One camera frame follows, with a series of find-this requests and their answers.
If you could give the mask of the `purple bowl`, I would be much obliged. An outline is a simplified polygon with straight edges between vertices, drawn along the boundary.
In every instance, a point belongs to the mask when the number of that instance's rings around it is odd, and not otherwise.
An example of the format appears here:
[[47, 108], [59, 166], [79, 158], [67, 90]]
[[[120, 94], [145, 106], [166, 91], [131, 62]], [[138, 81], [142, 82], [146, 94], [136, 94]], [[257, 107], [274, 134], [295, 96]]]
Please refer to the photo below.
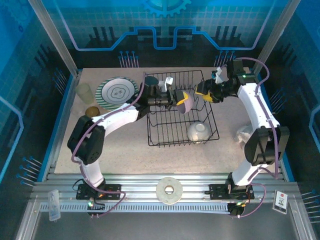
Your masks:
[[179, 100], [179, 101], [183, 101], [184, 102], [184, 105], [185, 105], [185, 110], [178, 110], [179, 111], [179, 113], [181, 113], [181, 114], [187, 114], [191, 109], [192, 109], [192, 107], [193, 107], [193, 105], [194, 105], [194, 99], [193, 99], [193, 97], [188, 93], [188, 92], [186, 92], [187, 94], [188, 94], [188, 99], [181, 99], [181, 100]]

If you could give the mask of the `white bowl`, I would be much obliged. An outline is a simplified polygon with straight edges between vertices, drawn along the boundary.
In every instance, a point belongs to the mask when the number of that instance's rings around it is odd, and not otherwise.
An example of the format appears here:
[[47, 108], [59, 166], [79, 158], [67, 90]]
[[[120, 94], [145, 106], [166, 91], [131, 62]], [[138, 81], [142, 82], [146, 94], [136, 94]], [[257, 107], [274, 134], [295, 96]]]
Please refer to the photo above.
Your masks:
[[210, 127], [200, 121], [193, 122], [187, 129], [187, 137], [190, 141], [200, 144], [211, 136]]

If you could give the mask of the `black wire dish rack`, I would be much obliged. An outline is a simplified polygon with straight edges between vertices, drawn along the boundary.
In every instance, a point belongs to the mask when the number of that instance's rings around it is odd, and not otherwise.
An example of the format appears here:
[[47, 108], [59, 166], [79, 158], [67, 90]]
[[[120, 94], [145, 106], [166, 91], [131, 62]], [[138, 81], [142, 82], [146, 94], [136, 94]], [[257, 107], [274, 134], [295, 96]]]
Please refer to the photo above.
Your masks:
[[195, 94], [196, 85], [204, 80], [203, 72], [200, 69], [147, 73], [146, 75], [155, 77], [159, 81], [173, 77], [172, 88], [183, 90], [193, 98], [193, 107], [186, 114], [179, 113], [175, 107], [165, 109], [164, 107], [152, 106], [150, 108], [150, 113], [146, 115], [149, 146], [170, 147], [195, 144], [194, 141], [189, 140], [187, 134], [188, 128], [195, 122], [206, 124], [209, 131], [208, 139], [200, 141], [200, 144], [220, 139], [211, 104], [204, 101], [200, 95]]

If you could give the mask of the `green striped plate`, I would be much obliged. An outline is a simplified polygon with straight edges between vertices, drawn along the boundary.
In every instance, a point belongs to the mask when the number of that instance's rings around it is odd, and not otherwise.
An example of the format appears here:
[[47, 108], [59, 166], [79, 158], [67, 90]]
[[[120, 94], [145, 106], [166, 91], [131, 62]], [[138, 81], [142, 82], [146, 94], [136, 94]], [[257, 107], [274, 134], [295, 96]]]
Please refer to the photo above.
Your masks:
[[139, 91], [135, 81], [127, 77], [112, 77], [103, 81], [95, 91], [95, 100], [100, 107], [113, 111], [126, 103]]

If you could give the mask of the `brown cup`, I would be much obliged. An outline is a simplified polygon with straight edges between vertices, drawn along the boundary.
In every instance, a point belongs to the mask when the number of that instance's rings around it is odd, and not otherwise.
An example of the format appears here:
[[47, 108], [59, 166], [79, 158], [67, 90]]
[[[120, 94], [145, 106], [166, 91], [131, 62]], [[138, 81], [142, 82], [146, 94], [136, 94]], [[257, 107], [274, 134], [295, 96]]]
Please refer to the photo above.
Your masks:
[[85, 115], [89, 118], [100, 116], [100, 110], [96, 106], [90, 106], [85, 110]]

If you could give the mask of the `tall translucent green cup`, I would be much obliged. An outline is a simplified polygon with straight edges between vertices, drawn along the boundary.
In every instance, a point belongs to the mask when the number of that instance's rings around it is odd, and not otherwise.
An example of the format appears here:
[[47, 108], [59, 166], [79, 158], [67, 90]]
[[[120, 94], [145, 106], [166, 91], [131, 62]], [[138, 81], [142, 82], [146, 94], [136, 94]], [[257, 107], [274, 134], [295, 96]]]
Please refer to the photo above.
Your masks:
[[90, 86], [87, 83], [81, 83], [75, 88], [76, 94], [87, 105], [93, 103], [94, 98]]

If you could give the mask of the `white plush toy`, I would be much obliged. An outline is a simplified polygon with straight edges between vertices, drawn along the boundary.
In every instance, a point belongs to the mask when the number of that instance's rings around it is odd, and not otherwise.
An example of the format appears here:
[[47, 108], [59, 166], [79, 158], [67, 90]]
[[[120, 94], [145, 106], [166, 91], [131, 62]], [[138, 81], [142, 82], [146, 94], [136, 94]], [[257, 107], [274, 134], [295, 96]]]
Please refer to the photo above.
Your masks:
[[244, 125], [240, 127], [234, 136], [234, 141], [237, 143], [244, 143], [246, 144], [250, 139], [251, 135], [253, 134], [253, 127], [252, 125]]

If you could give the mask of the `aluminium base beam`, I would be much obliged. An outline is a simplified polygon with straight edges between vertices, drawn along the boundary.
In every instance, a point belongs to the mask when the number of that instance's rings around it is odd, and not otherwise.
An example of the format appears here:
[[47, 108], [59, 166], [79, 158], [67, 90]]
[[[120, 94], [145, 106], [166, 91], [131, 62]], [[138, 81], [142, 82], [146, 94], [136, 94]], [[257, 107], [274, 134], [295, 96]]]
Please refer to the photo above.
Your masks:
[[[182, 203], [208, 202], [210, 197], [205, 194], [210, 184], [224, 184], [227, 179], [226, 173], [203, 173], [203, 174], [172, 174], [172, 177], [180, 181], [183, 194]], [[106, 174], [105, 181], [108, 184], [120, 184], [122, 191], [126, 193], [126, 202], [157, 203], [156, 195], [158, 182], [166, 177], [166, 174]], [[60, 200], [71, 202], [76, 198], [73, 184], [82, 179], [80, 174], [55, 174], [50, 173], [44, 182], [35, 183], [30, 193], [31, 200], [47, 201], [48, 193], [53, 190], [59, 191]], [[287, 182], [281, 176], [278, 180], [273, 179], [266, 173], [260, 173], [253, 179], [255, 184], [254, 202], [264, 198], [265, 203], [271, 203], [275, 191], [297, 197], [300, 194], [296, 182]]]

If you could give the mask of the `white tape roll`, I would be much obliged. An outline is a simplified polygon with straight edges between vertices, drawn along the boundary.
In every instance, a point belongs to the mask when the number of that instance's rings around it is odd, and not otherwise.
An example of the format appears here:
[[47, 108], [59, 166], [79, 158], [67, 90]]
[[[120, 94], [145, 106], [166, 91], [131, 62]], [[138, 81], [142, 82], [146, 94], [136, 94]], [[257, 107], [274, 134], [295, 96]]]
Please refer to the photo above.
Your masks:
[[173, 177], [162, 178], [156, 186], [156, 196], [160, 202], [173, 205], [179, 202], [183, 195], [181, 182]]

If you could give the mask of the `black power connector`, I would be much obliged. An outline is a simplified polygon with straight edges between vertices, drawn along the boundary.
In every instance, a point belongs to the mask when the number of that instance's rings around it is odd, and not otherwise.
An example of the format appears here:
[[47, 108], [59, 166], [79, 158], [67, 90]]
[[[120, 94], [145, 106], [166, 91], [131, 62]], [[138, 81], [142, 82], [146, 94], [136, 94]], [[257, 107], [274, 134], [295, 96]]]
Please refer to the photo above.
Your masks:
[[106, 205], [104, 203], [99, 203], [97, 200], [93, 197], [89, 198], [89, 202], [87, 203], [87, 214], [93, 218], [94, 216], [99, 218], [99, 216], [102, 214], [102, 210], [105, 210]]
[[227, 210], [229, 215], [239, 218], [244, 213], [246, 205], [245, 202], [228, 203]]

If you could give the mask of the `white label card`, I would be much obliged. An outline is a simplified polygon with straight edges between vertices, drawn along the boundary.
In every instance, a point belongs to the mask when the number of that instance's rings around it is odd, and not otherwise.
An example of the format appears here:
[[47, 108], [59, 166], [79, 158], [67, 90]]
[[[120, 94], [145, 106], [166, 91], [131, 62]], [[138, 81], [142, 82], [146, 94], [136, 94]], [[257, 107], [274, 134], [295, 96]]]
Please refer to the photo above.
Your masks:
[[288, 195], [284, 192], [276, 190], [274, 192], [272, 209], [286, 215], [288, 210]]

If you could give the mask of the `clear plastic bag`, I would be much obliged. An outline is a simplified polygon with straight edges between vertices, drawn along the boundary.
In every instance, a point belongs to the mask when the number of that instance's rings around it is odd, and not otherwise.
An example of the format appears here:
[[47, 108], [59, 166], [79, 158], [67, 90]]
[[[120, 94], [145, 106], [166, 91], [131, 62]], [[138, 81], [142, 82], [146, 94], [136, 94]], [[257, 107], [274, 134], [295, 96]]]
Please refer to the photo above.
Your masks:
[[61, 218], [60, 193], [57, 189], [48, 193], [48, 212], [51, 222]]

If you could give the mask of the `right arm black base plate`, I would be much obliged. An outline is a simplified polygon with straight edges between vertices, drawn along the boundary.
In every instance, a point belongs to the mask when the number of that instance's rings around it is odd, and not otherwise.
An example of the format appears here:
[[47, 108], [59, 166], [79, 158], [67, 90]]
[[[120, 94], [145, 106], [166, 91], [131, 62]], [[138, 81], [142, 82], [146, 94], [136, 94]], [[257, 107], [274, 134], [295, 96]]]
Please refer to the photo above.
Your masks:
[[254, 200], [254, 190], [252, 185], [228, 186], [226, 184], [210, 184], [209, 190], [205, 194], [211, 200]]

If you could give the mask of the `aluminium side rail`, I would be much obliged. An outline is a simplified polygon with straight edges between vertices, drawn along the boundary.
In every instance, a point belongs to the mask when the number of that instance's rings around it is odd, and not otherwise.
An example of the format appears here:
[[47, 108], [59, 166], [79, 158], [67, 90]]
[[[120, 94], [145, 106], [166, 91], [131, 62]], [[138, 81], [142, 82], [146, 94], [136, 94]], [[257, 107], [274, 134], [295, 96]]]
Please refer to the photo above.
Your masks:
[[268, 67], [264, 67], [266, 71], [266, 77], [262, 80], [260, 80], [255, 87], [254, 90], [254, 96], [257, 99], [257, 102], [259, 103], [261, 110], [263, 111], [264, 114], [264, 120], [266, 123], [269, 124], [268, 128], [271, 128], [271, 132], [273, 135], [273, 141], [274, 141], [274, 154], [275, 154], [275, 162], [274, 162], [274, 173], [272, 176], [275, 179], [278, 179], [278, 170], [279, 167], [282, 170], [282, 174], [285, 176], [285, 167], [282, 167], [283, 163], [283, 156], [285, 155], [285, 149], [288, 143], [290, 131], [286, 126], [280, 126], [279, 124], [275, 124], [275, 117], [273, 116], [272, 112], [268, 108], [267, 102], [263, 96], [263, 92], [261, 91], [261, 86], [263, 85], [264, 82], [266, 82], [269, 77], [270, 77], [270, 70]]
[[71, 107], [76, 95], [75, 88], [80, 81], [81, 74], [82, 70], [79, 70], [78, 75], [76, 77], [71, 75], [67, 82], [42, 166], [37, 177], [38, 182], [45, 182], [47, 180], [47, 175], [50, 171], [51, 165], [54, 165], [58, 160], [68, 120], [71, 114]]

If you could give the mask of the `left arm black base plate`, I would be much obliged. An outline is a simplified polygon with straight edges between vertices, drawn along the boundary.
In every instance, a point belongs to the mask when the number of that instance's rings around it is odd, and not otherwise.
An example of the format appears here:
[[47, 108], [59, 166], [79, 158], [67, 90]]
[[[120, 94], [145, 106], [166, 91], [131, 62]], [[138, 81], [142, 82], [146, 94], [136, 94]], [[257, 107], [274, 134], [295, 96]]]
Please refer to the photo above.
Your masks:
[[115, 192], [115, 193], [104, 193], [98, 192], [91, 188], [88, 184], [79, 184], [76, 190], [75, 198], [77, 200], [120, 200], [120, 184], [106, 184], [104, 186], [104, 191]]

